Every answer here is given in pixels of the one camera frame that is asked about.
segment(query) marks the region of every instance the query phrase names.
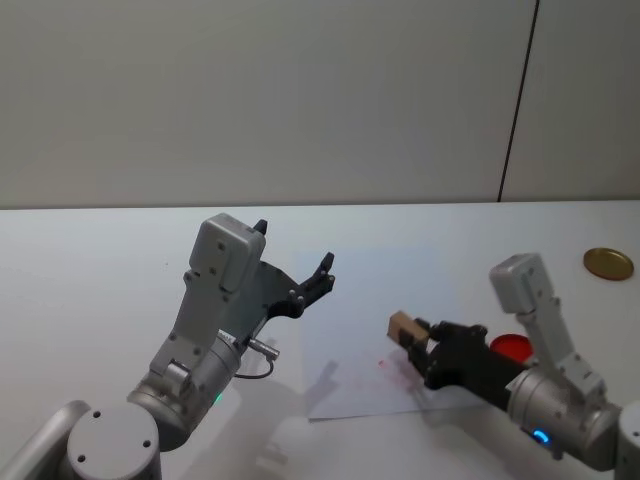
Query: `wooden block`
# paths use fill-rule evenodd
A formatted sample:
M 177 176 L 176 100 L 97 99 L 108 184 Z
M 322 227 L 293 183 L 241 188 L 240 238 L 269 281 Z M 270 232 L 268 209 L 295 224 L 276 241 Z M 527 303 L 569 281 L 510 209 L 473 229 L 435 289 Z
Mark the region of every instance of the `wooden block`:
M 398 345 L 400 345 L 400 331 L 407 332 L 417 342 L 426 341 L 429 338 L 429 332 L 420 327 L 414 322 L 413 318 L 403 311 L 398 311 L 391 315 L 389 330 L 387 331 L 389 338 Z

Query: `red circular object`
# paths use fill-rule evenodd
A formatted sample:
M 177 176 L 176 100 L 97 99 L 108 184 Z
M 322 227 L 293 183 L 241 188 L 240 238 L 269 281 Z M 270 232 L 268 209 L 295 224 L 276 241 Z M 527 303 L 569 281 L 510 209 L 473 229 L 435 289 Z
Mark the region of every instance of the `red circular object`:
M 515 333 L 500 335 L 491 342 L 489 348 L 493 352 L 501 353 L 502 355 L 520 363 L 524 363 L 531 355 L 533 355 L 533 348 L 531 348 L 529 339 L 524 335 L 518 335 Z

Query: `blue led light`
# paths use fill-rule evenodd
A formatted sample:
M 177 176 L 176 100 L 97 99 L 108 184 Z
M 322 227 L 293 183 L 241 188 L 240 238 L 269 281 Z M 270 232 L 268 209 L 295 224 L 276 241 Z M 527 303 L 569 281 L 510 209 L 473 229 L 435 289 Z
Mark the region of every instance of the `blue led light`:
M 534 430 L 533 438 L 540 440 L 540 443 L 542 443 L 543 445 L 547 445 L 551 441 L 549 435 L 544 433 L 542 430 Z

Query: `white wall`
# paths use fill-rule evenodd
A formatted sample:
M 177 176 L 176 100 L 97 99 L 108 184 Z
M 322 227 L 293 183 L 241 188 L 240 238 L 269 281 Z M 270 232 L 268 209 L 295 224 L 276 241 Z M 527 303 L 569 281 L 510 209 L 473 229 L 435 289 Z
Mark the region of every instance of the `white wall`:
M 533 0 L 4 0 L 0 206 L 495 200 Z
M 640 3 L 542 0 L 503 199 L 640 197 Z

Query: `white table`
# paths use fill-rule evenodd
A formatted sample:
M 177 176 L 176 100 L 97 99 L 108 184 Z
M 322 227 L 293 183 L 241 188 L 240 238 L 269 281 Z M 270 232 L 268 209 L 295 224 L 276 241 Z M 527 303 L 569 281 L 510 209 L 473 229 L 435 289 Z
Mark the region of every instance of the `white table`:
M 300 250 L 429 244 L 469 321 L 504 319 L 494 336 L 518 327 L 500 311 L 489 269 L 512 253 L 541 252 L 610 398 L 640 398 L 640 280 L 606 282 L 581 263 L 593 246 L 640 259 L 640 202 L 5 211 L 0 464 L 66 401 L 125 398 L 173 324 L 200 223 L 220 211 L 268 219 L 264 258 L 291 273 Z M 570 458 L 554 462 L 492 408 L 309 423 L 300 321 L 267 326 L 261 338 L 282 351 L 274 375 L 234 381 L 189 442 L 164 455 L 164 478 L 611 478 Z

